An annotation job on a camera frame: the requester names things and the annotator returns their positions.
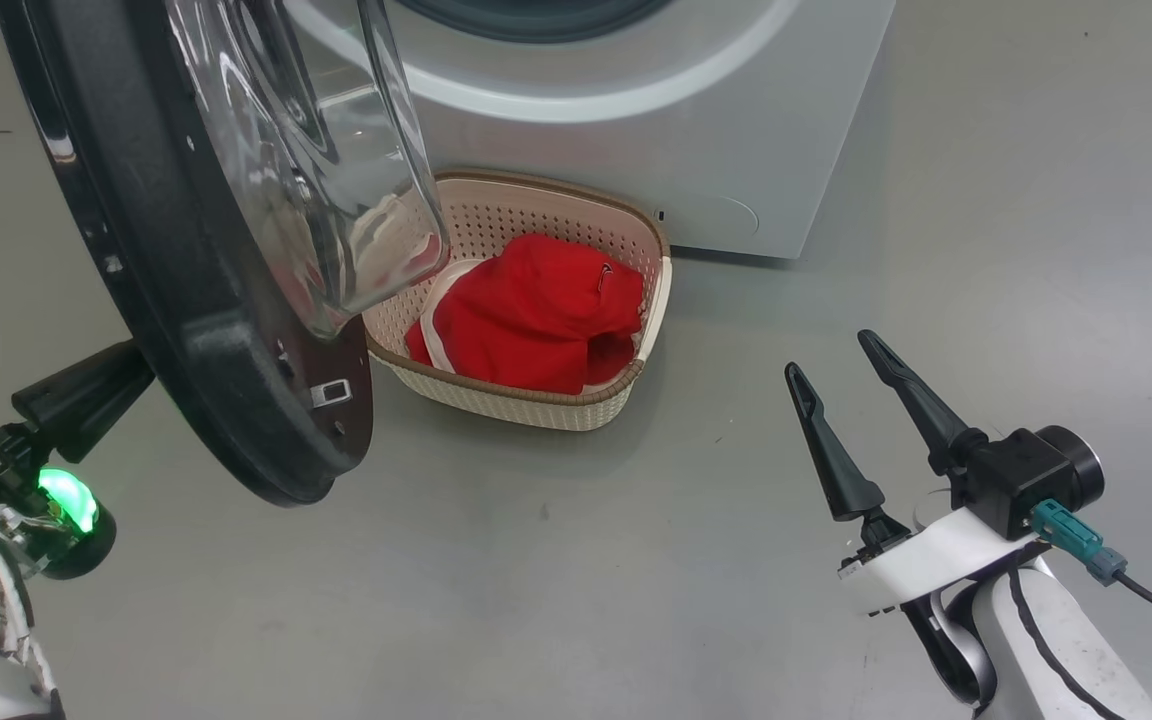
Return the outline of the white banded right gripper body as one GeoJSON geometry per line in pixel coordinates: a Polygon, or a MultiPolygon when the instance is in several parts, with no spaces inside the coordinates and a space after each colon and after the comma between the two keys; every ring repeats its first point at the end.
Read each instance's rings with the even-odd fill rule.
{"type": "Polygon", "coordinates": [[[995,670],[973,632],[948,621],[942,589],[1033,559],[1038,541],[1094,559],[1102,539],[1074,511],[1102,497],[1105,475],[1083,438],[1049,425],[984,435],[967,467],[947,478],[950,514],[920,530],[884,509],[861,518],[861,548],[841,562],[838,578],[867,614],[905,612],[948,691],[984,707],[996,694],[995,670]]]}

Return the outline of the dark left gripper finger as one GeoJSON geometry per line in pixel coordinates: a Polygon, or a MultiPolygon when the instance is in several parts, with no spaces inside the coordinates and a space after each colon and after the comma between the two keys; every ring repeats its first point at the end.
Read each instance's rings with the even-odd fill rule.
{"type": "Polygon", "coordinates": [[[154,379],[136,342],[123,341],[18,389],[12,406],[36,427],[79,427],[116,420],[154,379]]]}
{"type": "Polygon", "coordinates": [[[136,404],[151,382],[151,376],[38,382],[31,387],[31,424],[61,457],[78,462],[136,404]]]}

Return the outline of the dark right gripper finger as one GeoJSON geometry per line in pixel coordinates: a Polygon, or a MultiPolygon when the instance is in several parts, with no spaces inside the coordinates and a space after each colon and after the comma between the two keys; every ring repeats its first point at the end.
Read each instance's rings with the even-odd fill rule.
{"type": "Polygon", "coordinates": [[[796,363],[788,363],[783,376],[832,518],[870,518],[881,511],[886,501],[882,488],[861,473],[844,444],[831,427],[826,406],[803,369],[796,363]]]}
{"type": "Polygon", "coordinates": [[[984,442],[983,430],[969,427],[874,331],[859,331],[858,342],[876,374],[896,392],[914,420],[929,448],[933,473],[955,477],[967,467],[970,448],[984,442]]]}

